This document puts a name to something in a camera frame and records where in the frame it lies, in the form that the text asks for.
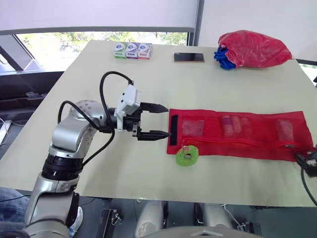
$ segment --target table surface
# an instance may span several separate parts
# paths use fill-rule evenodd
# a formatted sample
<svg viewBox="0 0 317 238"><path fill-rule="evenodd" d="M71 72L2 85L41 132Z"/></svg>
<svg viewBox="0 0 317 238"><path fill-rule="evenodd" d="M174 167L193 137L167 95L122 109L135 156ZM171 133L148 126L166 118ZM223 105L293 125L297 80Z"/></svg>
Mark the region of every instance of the table surface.
<svg viewBox="0 0 317 238"><path fill-rule="evenodd" d="M317 142L317 92L295 60L256 69L223 70L213 59L215 48L154 45L150 60L115 59L114 42L91 41L61 76L0 161L0 186L32 190L48 155L59 105L100 101L101 76L122 72L143 92L143 102L175 109L207 109L261 114L304 111ZM174 62L173 52L204 53L205 62ZM111 75L106 102L116 107L126 81ZM63 117L68 114L65 108ZM143 113L141 127L168 130L168 113ZM109 134L96 133L88 156ZM80 175L81 195L267 206L313 206L296 163L229 156L200 156L181 167L166 154L167 139L137 141L116 134L110 146ZM307 179L313 194L317 182Z"/></svg>

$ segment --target colorful packaging box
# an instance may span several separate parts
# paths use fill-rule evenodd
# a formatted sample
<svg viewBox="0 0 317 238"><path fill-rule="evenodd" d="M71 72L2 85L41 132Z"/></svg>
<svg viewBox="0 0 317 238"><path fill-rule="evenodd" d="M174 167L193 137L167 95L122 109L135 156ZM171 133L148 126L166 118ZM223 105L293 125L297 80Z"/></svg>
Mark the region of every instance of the colorful packaging box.
<svg viewBox="0 0 317 238"><path fill-rule="evenodd" d="M125 49L127 48L128 43L126 42L117 42L114 47L114 57L118 59L126 59Z"/></svg>
<svg viewBox="0 0 317 238"><path fill-rule="evenodd" d="M127 59L138 59L138 48L140 43L130 42L125 49Z"/></svg>
<svg viewBox="0 0 317 238"><path fill-rule="evenodd" d="M138 48L138 58L149 60L152 55L152 44L151 43L140 43Z"/></svg>

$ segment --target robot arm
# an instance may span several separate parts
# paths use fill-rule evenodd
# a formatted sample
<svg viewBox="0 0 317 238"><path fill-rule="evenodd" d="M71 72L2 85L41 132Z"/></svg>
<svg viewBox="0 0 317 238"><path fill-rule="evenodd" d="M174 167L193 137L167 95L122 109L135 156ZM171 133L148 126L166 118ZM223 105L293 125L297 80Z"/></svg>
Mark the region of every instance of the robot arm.
<svg viewBox="0 0 317 238"><path fill-rule="evenodd" d="M92 100L76 103L100 132L111 133L102 105ZM134 86L122 94L117 108L108 109L110 119L119 131L132 132L138 140L158 140L169 136L163 131L142 132L142 111L168 112L157 104L141 103L141 92ZM68 116L55 128L49 155L38 175L25 214L25 229L33 238L68 238L77 216L79 194L74 190L83 169L83 160L97 129L72 107Z"/></svg>

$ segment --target person's leg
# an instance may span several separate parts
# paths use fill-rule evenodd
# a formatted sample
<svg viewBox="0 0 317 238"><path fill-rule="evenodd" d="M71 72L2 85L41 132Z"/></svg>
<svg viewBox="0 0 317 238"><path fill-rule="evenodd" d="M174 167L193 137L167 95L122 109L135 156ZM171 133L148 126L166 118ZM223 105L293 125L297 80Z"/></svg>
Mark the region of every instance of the person's leg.
<svg viewBox="0 0 317 238"><path fill-rule="evenodd" d="M14 189L0 187L0 231L21 230L24 227L24 214L29 199L19 199L1 202L23 196Z"/></svg>

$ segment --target red plastic bag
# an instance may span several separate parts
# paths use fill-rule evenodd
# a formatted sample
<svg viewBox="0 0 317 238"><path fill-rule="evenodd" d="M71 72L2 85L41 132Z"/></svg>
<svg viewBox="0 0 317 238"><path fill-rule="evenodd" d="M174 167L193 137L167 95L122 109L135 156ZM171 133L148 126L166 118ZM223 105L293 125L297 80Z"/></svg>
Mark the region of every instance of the red plastic bag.
<svg viewBox="0 0 317 238"><path fill-rule="evenodd" d="M226 33L220 36L218 43L220 47L228 49L225 55L236 68L270 67L292 58L282 41L253 31Z"/></svg>
<svg viewBox="0 0 317 238"><path fill-rule="evenodd" d="M199 155L295 161L294 153L314 148L303 112L268 115L170 109L169 132L168 154L194 145Z"/></svg>

